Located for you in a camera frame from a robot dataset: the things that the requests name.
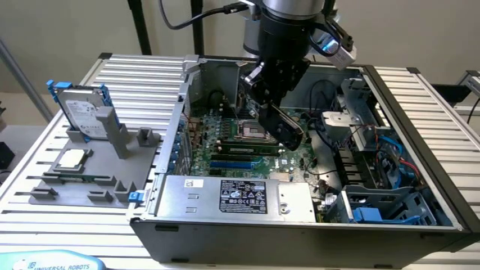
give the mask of metal table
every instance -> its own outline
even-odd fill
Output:
[[[82,84],[104,82],[127,127],[150,126],[163,134],[170,123],[170,104],[183,82],[183,61],[180,57],[114,55],[95,63]],[[67,143],[67,127],[59,112],[0,187],[0,252],[68,249],[99,257],[111,269],[212,268],[154,261],[130,227],[126,209],[28,204],[28,193]],[[151,185],[154,170],[148,179]],[[480,206],[475,204],[480,201],[479,189],[468,190],[466,196],[474,199],[472,208],[480,213]],[[480,244],[474,244],[458,253],[431,254],[407,269],[474,270],[479,267]],[[232,265],[222,268],[267,267]]]

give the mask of black pole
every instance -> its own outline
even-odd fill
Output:
[[[143,16],[142,0],[127,0],[132,11],[138,41],[143,55],[152,55],[151,40],[148,39],[146,17]]]
[[[203,0],[190,0],[190,7],[192,12],[192,17],[199,15],[203,11]],[[196,55],[204,55],[206,49],[203,45],[203,22],[196,20],[194,22],[194,49]]]

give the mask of silver metal panel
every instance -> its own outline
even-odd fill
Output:
[[[480,204],[480,137],[422,74],[378,68],[402,108],[471,206]],[[460,84],[476,83],[467,76]]]
[[[124,56],[114,55],[111,61],[99,60],[87,77],[102,70],[115,68],[127,71],[178,71],[182,72],[182,58],[155,56]],[[406,73],[404,68],[378,68],[382,72]],[[135,91],[162,92],[162,87],[131,85],[127,92]],[[126,100],[126,109],[120,120],[131,118],[155,120],[155,116],[168,113],[170,108],[163,110],[158,106],[143,106],[144,102]],[[118,110],[119,100],[114,98]],[[62,114],[58,114],[50,123],[46,131],[35,142],[26,157],[15,168],[8,180],[0,186],[0,252],[68,249],[79,253],[99,257],[110,269],[207,269],[206,265],[159,264],[150,256],[135,236],[126,219],[126,209],[92,208],[76,206],[47,206],[28,204],[28,192],[39,184],[36,179],[47,170],[55,159],[59,150],[67,142],[66,130],[68,123]],[[455,156],[452,151],[435,151],[436,156]],[[154,181],[154,173],[150,174],[150,181]],[[455,178],[460,189],[476,192],[472,178]],[[472,206],[474,211],[480,215],[480,206]],[[458,253],[434,253],[420,259],[415,264],[406,267],[406,270],[478,270],[480,265],[480,244],[474,244]],[[266,269],[266,267],[248,267],[250,269]],[[223,265],[222,269],[239,269],[235,265]]]

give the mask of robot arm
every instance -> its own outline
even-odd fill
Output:
[[[258,49],[252,50],[258,64],[242,76],[246,104],[270,134],[295,150],[303,130],[280,111],[282,99],[307,71],[310,60],[304,57],[311,48],[343,69],[355,61],[354,41],[334,20],[335,0],[263,0],[255,4],[260,17]]]

